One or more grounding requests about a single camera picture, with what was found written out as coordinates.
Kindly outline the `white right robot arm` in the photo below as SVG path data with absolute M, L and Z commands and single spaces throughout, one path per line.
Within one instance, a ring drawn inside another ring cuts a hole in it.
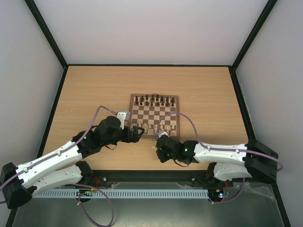
M 235 178 L 254 178 L 262 183 L 276 182 L 278 154 L 257 140 L 246 144 L 215 145 L 196 140 L 183 143 L 162 134 L 156 143 L 157 156 L 164 163 L 208 162 L 214 166 L 207 172 L 206 179 L 211 185 Z

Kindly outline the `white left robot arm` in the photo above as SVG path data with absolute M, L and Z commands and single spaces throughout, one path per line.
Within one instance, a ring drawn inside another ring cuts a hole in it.
M 40 158 L 17 166 L 8 163 L 0 174 L 4 203 L 12 210 L 43 191 L 68 184 L 88 184 L 93 172 L 85 158 L 118 142 L 137 143 L 143 134 L 142 127 L 130 128 L 123 119 L 108 116 Z

